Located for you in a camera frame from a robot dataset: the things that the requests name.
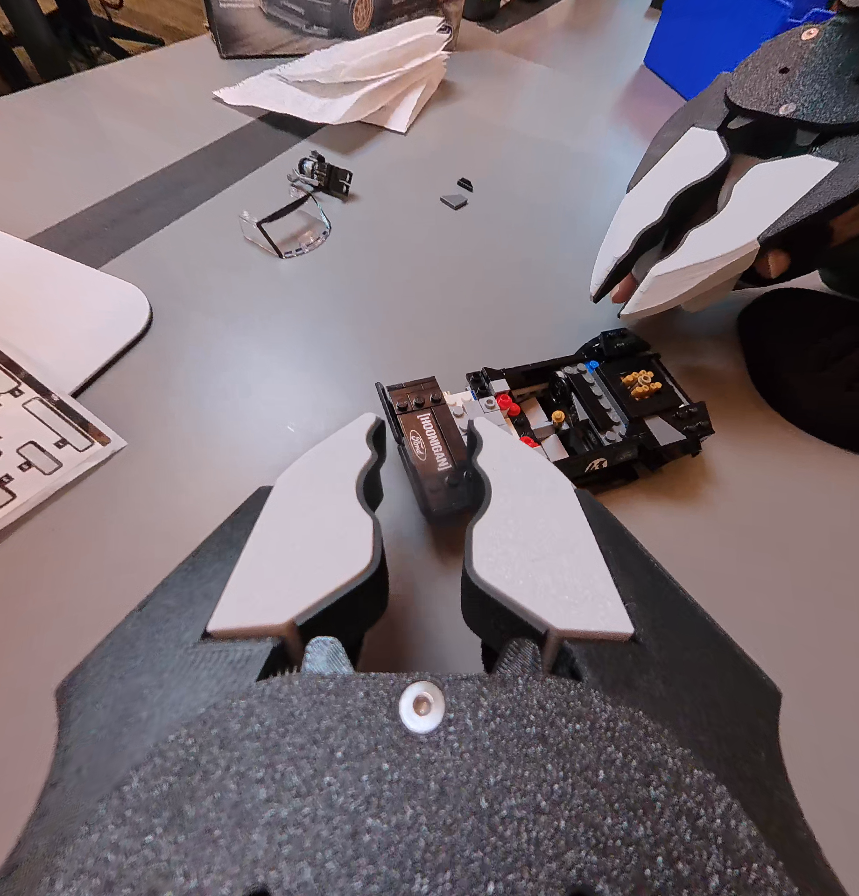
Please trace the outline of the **lego sticker sheet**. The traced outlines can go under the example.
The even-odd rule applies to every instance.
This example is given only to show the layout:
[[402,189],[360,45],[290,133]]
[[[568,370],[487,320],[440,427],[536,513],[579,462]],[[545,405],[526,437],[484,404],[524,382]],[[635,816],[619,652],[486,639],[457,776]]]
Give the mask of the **lego sticker sheet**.
[[0,531],[125,446],[0,347]]

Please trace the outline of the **clear lego windshield piece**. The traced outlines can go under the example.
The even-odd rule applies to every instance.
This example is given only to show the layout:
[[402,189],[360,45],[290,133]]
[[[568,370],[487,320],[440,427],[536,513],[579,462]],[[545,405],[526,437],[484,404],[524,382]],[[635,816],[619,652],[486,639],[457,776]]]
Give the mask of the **clear lego windshield piece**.
[[289,202],[274,212],[261,217],[242,212],[239,226],[246,241],[284,261],[321,247],[332,231],[314,192],[298,187],[292,188]]

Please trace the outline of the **crumpled white paper bag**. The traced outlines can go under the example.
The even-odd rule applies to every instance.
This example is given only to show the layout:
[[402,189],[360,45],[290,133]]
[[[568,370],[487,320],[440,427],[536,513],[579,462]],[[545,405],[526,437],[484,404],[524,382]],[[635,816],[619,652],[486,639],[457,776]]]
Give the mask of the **crumpled white paper bag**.
[[427,16],[282,63],[213,95],[321,125],[406,133],[446,75],[451,28]]

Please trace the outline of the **lego set box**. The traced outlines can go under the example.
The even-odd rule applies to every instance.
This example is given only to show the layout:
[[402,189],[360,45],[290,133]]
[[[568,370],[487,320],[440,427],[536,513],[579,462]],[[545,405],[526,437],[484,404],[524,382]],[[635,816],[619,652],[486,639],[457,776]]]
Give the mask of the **lego set box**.
[[302,56],[425,16],[454,36],[463,1],[205,1],[211,36],[225,59]]

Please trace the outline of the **blue plastic bin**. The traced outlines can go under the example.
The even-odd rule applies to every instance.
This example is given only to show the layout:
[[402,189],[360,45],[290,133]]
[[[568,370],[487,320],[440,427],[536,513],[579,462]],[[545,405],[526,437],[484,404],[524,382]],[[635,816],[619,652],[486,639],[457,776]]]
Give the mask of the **blue plastic bin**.
[[833,12],[829,1],[664,1],[645,67],[685,99],[769,39]]

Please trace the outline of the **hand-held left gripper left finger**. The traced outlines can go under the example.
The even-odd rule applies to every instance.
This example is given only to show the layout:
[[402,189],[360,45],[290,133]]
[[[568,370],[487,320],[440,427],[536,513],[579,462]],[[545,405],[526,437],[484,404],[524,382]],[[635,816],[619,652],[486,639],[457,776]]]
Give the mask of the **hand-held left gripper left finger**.
[[319,635],[358,658],[388,603],[376,510],[386,424],[364,413],[276,480],[206,626],[216,639],[279,637],[293,658]]

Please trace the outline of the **lego car model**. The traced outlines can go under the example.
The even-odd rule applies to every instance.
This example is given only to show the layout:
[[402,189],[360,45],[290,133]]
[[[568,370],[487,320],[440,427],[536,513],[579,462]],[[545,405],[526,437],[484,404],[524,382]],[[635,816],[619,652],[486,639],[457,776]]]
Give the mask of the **lego car model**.
[[468,373],[458,392],[433,376],[376,384],[399,456],[423,514],[445,520],[476,506],[468,425],[485,419],[596,491],[696,456],[714,433],[693,401],[636,333],[605,330],[576,353]]

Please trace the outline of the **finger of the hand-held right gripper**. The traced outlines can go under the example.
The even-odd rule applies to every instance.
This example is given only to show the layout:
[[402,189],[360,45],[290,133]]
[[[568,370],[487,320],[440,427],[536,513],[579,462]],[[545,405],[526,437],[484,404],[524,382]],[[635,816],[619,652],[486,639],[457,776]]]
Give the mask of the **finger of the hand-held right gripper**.
[[626,275],[643,278],[715,195],[730,151],[715,130],[688,129],[625,195],[597,254],[590,285],[598,303]]
[[701,296],[720,297],[756,259],[760,235],[838,163],[813,154],[763,161],[733,187],[725,207],[684,237],[657,262],[625,304],[634,321]]

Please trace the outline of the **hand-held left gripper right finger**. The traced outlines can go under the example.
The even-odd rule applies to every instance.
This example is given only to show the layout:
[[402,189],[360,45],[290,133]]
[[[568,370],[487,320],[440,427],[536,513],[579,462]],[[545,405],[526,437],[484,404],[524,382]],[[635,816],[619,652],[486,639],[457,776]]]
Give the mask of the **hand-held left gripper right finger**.
[[468,579],[544,636],[544,666],[566,640],[629,640],[634,626],[570,480],[489,420],[471,420],[468,435],[483,487],[466,532]]

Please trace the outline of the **black office chair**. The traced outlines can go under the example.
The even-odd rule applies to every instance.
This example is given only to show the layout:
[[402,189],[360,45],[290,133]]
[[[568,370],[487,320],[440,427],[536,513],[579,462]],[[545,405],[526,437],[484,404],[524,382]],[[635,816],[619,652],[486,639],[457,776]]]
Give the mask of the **black office chair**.
[[122,1],[55,1],[45,11],[37,1],[0,1],[0,79],[10,92],[35,85],[23,66],[23,51],[45,84],[110,59],[131,57],[127,43],[161,48],[166,42],[117,21]]

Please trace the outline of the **small black lego assembly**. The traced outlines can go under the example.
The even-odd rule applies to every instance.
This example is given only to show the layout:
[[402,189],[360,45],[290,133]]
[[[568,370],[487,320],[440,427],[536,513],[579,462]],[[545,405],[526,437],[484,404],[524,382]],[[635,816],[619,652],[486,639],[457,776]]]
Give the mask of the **small black lego assembly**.
[[297,167],[288,175],[288,181],[306,191],[323,192],[345,199],[350,192],[352,177],[350,170],[334,165],[320,152],[313,150],[300,159]]

